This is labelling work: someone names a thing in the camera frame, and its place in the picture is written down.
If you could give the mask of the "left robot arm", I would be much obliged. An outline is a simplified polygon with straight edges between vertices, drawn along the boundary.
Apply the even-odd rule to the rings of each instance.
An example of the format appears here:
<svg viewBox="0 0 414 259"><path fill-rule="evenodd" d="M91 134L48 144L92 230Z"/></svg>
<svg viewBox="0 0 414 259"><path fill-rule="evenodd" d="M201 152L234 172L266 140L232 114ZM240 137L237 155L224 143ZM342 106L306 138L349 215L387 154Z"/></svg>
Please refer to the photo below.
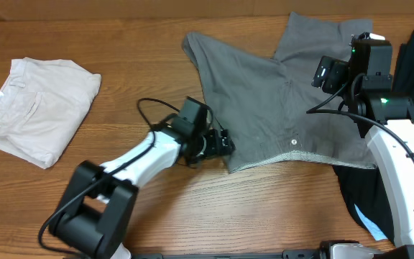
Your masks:
<svg viewBox="0 0 414 259"><path fill-rule="evenodd" d="M121 157L101 165L85 160L75 169L39 240L49 232L68 245L60 252L77 258L130 258L123 241L139 190L179 159L190 166L235 150L212 108L191 97L148 126L143 141Z"/></svg>

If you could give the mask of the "grey shorts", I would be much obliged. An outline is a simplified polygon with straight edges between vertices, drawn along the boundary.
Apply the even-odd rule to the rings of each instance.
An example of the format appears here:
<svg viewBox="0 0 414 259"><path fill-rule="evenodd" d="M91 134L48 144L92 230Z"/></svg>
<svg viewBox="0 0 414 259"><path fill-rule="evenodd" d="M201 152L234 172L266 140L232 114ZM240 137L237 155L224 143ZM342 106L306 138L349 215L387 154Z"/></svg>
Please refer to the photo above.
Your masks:
<svg viewBox="0 0 414 259"><path fill-rule="evenodd" d="M205 102L236 148L228 169L286 160L375 168L355 123L334 114L340 98L311 84L323 56L348 60L352 36L372 28L370 19L328 22L292 13L271 58L188 33L183 49L198 69Z"/></svg>

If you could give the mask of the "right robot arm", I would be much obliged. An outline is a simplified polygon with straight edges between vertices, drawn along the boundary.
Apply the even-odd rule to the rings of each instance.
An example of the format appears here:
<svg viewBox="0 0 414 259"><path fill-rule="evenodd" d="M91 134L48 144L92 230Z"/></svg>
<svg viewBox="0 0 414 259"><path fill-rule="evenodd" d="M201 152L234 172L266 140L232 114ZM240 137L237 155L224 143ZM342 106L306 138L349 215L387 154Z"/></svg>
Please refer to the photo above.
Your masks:
<svg viewBox="0 0 414 259"><path fill-rule="evenodd" d="M375 252L358 243L338 243L321 251L325 258L414 258L414 103L392 90L392 46L383 36L365 32L350 42L344 62L324 56L312 85L331 99L340 96L367 142L381 173L392 212L395 249Z"/></svg>

